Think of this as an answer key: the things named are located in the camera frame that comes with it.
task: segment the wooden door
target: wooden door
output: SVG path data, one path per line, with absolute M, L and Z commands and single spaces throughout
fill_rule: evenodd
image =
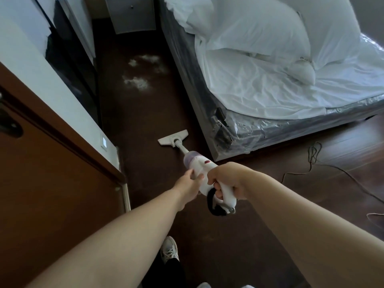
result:
M 2 109 L 22 135 L 0 132 L 0 283 L 22 287 L 124 208 L 117 183 Z

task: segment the hand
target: hand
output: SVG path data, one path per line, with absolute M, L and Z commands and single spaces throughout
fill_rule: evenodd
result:
M 214 184 L 214 188 L 217 190 L 215 194 L 219 199 L 223 199 L 223 193 L 221 191 L 220 184 L 217 181 L 233 187 L 233 194 L 237 199 L 246 199 L 242 179 L 244 174 L 250 171 L 252 172 L 252 170 L 246 166 L 234 162 L 228 162 L 211 169 L 208 172 L 208 184 Z
M 185 204 L 194 200 L 199 193 L 199 188 L 204 179 L 204 174 L 197 176 L 195 180 L 191 179 L 193 169 L 187 170 L 184 176 L 180 177 L 173 186 L 172 190 L 175 190 L 180 195 L 180 209 L 184 209 Z

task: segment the black strap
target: black strap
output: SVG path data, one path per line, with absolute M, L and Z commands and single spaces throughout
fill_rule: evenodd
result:
M 215 192 L 216 192 L 215 188 L 212 188 L 208 192 L 208 195 L 207 195 L 208 209 L 210 213 L 212 213 L 214 216 L 226 216 L 227 212 L 220 205 L 216 205 L 215 208 L 213 208 Z

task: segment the drawer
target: drawer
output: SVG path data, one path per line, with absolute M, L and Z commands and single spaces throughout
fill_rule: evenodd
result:
M 155 30 L 152 0 L 106 0 L 115 32 Z

